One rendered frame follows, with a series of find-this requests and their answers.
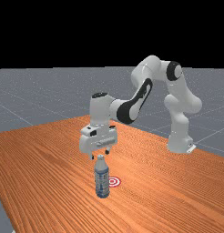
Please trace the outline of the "clear plastic bottle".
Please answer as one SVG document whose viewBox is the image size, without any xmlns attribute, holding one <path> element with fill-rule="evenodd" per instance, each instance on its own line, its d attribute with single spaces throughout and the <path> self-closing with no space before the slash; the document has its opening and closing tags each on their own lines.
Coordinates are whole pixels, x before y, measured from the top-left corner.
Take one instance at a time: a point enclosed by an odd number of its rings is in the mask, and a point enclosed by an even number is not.
<svg viewBox="0 0 224 233">
<path fill-rule="evenodd" d="M 109 168 L 103 155 L 97 156 L 97 162 L 94 167 L 96 194 L 99 198 L 109 196 Z"/>
</svg>

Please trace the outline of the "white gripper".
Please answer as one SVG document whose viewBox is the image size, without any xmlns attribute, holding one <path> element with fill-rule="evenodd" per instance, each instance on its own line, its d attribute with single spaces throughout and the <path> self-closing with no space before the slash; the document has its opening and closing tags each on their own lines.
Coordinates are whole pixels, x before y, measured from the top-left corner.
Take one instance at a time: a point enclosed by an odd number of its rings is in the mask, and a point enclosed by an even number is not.
<svg viewBox="0 0 224 233">
<path fill-rule="evenodd" d="M 105 153 L 110 153 L 110 148 L 117 143 L 117 128 L 115 126 L 105 125 L 87 125 L 81 129 L 79 139 L 79 150 L 82 153 L 91 155 L 93 151 L 105 148 Z"/>
</svg>

